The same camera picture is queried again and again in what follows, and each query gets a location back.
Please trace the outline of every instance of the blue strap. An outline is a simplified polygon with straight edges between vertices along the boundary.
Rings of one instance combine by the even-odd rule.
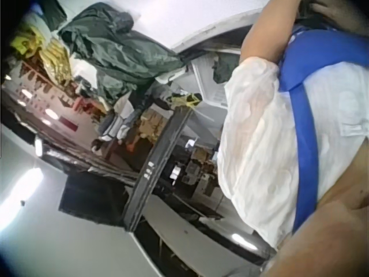
[[[319,155],[314,117],[303,81],[315,71],[339,62],[369,66],[369,40],[339,31],[309,30],[286,49],[280,67],[280,91],[289,91],[298,141],[299,187],[294,233],[315,211]]]

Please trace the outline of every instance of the skin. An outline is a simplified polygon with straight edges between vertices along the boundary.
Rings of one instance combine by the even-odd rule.
[[[291,36],[300,0],[271,0],[247,34],[240,63],[260,57],[278,64]],[[345,0],[320,0],[311,8],[342,30],[368,34],[368,20]],[[369,276],[368,142],[317,211],[281,248],[264,277]]]

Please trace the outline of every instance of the hair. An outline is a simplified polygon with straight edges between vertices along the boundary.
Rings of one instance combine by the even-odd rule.
[[[99,138],[93,140],[91,142],[91,151],[98,151],[100,150],[101,146],[103,146],[104,141],[100,140]]]

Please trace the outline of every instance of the sleeve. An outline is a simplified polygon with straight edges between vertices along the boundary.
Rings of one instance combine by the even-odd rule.
[[[221,135],[218,173],[219,185],[229,199],[240,177],[237,169],[244,168],[244,154],[252,146],[253,133],[278,87],[278,66],[257,57],[243,61],[225,86],[228,114]]]

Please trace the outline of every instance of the wall light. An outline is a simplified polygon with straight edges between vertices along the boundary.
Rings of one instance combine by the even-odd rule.
[[[21,100],[17,100],[17,102],[18,102],[18,104],[19,105],[21,105],[21,106],[23,106],[23,107],[25,107],[27,104],[26,103],[24,103],[23,101],[21,101]]]
[[[29,91],[27,91],[26,89],[22,89],[22,93],[28,98],[31,99],[32,98],[32,93],[30,93]]]
[[[41,119],[42,123],[46,124],[47,126],[50,126],[51,125],[51,122],[47,119]]]
[[[40,139],[39,137],[35,138],[35,150],[36,150],[36,156],[42,157],[42,154],[43,154],[42,139]]]
[[[255,245],[253,245],[253,244],[251,244],[251,243],[249,243],[248,241],[246,241],[243,237],[241,237],[239,234],[233,234],[232,235],[232,239],[235,241],[235,242],[237,242],[237,243],[239,243],[239,244],[241,244],[241,245],[243,245],[243,246],[245,246],[245,247],[247,247],[247,248],[249,248],[249,249],[251,249],[251,250],[258,250],[258,248],[255,246]]]
[[[51,117],[52,119],[54,119],[54,120],[58,120],[59,119],[59,116],[56,114],[56,112],[54,112],[52,109],[50,109],[50,108],[47,108],[46,110],[45,110],[45,113],[49,116],[49,117]]]
[[[16,218],[22,201],[28,200],[40,185],[44,175],[41,169],[28,170],[16,183],[9,197],[0,205],[0,232]]]

